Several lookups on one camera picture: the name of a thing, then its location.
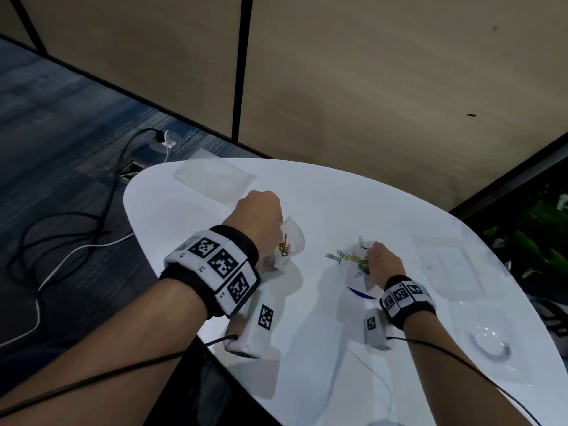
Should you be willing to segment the clear plastic container round base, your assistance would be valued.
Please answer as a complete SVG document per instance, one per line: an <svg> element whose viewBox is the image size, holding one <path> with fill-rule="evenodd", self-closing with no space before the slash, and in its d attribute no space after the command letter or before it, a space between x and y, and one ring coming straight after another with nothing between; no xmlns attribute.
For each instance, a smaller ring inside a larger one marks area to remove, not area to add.
<svg viewBox="0 0 568 426"><path fill-rule="evenodd" d="M459 346L498 383L536 389L539 334L535 314L519 295L448 302Z"/></svg>

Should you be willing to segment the clear square plastic container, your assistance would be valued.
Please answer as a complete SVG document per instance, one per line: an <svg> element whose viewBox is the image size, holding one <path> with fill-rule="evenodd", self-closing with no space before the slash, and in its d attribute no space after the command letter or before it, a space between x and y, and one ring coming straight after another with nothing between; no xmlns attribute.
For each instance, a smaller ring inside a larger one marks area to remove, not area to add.
<svg viewBox="0 0 568 426"><path fill-rule="evenodd" d="M465 242L428 236L414 236L413 241L422 270L436 293L449 301L491 297L479 255Z"/></svg>

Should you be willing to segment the round floor power socket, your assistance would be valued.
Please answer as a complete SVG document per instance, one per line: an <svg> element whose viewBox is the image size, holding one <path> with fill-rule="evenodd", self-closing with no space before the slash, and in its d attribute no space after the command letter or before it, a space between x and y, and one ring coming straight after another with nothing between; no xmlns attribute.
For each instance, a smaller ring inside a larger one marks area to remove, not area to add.
<svg viewBox="0 0 568 426"><path fill-rule="evenodd" d="M172 154L181 150L183 140L178 133L172 130L166 130L163 133L163 140L161 140L161 138L161 135L159 136L159 138L156 138L155 135L152 135L148 140L149 148L154 152L163 155L167 153Z"/></svg>

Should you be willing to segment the right black marker wristband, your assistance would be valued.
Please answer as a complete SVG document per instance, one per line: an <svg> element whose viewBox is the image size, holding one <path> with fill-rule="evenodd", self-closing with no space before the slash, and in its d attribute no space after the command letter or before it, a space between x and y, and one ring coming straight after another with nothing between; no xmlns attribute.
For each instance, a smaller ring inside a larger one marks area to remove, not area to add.
<svg viewBox="0 0 568 426"><path fill-rule="evenodd" d="M436 304L425 286L401 274L387 280L379 303L388 323L399 330L418 312L436 316Z"/></svg>

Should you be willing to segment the pile of coloured paper clips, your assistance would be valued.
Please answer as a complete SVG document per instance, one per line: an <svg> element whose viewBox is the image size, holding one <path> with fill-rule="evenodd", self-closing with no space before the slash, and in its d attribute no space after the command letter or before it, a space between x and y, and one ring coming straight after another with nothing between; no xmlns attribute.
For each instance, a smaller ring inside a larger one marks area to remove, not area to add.
<svg viewBox="0 0 568 426"><path fill-rule="evenodd" d="M368 245L362 236L359 236L359 245L357 249L352 248L351 252L337 250L336 253L325 253L324 257L332 259L338 263L341 261L352 262L356 265L357 272L355 278L361 278L363 275L370 275L369 262L367 257Z"/></svg>

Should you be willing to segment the left black marker wristband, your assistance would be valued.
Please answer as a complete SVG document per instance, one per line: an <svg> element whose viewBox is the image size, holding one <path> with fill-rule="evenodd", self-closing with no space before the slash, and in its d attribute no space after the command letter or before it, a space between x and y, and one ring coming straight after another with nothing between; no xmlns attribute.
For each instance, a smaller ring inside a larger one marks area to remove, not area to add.
<svg viewBox="0 0 568 426"><path fill-rule="evenodd" d="M258 260L258 249L248 236L217 225L196 232L168 254L160 279L192 288L203 301L208 319L232 319L260 286Z"/></svg>

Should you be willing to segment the person's right forearm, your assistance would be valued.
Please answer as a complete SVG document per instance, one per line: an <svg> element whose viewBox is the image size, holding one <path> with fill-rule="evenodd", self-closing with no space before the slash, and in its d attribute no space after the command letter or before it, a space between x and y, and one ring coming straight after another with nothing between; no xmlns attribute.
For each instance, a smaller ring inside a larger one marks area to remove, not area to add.
<svg viewBox="0 0 568 426"><path fill-rule="evenodd" d="M437 426L535 426L485 378L437 316L418 312L403 332Z"/></svg>

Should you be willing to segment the black marker wristband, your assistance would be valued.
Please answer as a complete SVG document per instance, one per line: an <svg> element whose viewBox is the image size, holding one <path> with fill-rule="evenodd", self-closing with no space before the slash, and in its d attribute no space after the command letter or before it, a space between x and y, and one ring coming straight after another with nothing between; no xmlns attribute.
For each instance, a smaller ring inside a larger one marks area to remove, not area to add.
<svg viewBox="0 0 568 426"><path fill-rule="evenodd" d="M418 312L436 316L436 304L425 286L401 274L387 280L379 303L388 323L399 330Z"/></svg>
<svg viewBox="0 0 568 426"><path fill-rule="evenodd" d="M260 286L258 260L258 249L248 236L217 225L196 232L168 254L160 279L192 288L203 301L208 319L232 319Z"/></svg>

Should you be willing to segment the person's right hand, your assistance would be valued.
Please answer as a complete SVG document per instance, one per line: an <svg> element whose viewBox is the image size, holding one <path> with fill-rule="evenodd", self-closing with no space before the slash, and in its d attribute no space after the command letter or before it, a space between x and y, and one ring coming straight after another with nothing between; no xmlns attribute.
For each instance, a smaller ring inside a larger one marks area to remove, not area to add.
<svg viewBox="0 0 568 426"><path fill-rule="evenodd" d="M382 250L382 269L383 281L374 282L379 288L384 290L389 279L397 276L406 276L406 270L401 259L390 251L384 244Z"/></svg>

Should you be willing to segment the clear flat plastic lid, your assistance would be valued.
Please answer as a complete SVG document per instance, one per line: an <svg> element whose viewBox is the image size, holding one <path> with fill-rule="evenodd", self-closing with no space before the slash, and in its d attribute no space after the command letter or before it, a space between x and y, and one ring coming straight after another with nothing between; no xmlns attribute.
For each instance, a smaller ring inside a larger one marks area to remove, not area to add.
<svg viewBox="0 0 568 426"><path fill-rule="evenodd" d="M257 179L256 175L202 148L189 157L173 177L196 193L231 209Z"/></svg>

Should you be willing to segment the green leafy plant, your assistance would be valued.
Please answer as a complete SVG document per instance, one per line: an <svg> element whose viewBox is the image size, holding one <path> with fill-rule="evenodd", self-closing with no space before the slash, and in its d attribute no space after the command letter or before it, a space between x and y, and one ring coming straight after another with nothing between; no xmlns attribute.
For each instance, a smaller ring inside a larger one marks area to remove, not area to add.
<svg viewBox="0 0 568 426"><path fill-rule="evenodd" d="M568 284L568 207L533 199L480 234L516 278Z"/></svg>

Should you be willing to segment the black chair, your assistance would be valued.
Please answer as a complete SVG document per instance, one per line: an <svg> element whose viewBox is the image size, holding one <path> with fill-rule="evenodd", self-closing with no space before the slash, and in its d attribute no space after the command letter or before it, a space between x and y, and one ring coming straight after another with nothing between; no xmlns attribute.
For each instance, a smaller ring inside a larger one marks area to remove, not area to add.
<svg viewBox="0 0 568 426"><path fill-rule="evenodd" d="M547 331L558 338L568 337L568 313L546 299L529 299Z"/></svg>

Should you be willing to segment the rectangular floor outlet box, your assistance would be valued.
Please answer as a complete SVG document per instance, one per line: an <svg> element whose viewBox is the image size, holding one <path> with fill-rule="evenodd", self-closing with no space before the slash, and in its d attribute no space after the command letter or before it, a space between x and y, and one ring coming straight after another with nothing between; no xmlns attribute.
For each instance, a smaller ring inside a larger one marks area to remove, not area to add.
<svg viewBox="0 0 568 426"><path fill-rule="evenodd" d="M146 166L144 164L135 160L130 160L118 170L117 178L124 184L128 184L133 177L142 172L145 168Z"/></svg>

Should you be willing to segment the person's left forearm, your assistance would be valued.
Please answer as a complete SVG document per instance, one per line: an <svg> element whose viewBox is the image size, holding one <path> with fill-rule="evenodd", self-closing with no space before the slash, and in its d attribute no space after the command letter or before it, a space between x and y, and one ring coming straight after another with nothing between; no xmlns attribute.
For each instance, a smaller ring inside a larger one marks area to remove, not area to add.
<svg viewBox="0 0 568 426"><path fill-rule="evenodd" d="M184 351L208 317L185 284L158 281L89 336L0 399L0 409L123 366ZM0 426L142 426L179 360L125 373L0 420Z"/></svg>

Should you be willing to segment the clear plastic cup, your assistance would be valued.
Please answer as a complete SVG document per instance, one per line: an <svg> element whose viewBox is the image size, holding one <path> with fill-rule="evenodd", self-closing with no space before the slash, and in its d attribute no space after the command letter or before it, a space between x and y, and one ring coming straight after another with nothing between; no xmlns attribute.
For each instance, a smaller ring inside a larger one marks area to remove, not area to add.
<svg viewBox="0 0 568 426"><path fill-rule="evenodd" d="M306 245L306 239L300 229L299 225L290 216L284 219L281 225L282 233L288 234L289 243L291 246L292 254L288 257L282 257L275 269L266 269L265 259L263 261L265 272L283 271L285 266L291 261L292 258L302 253Z"/></svg>

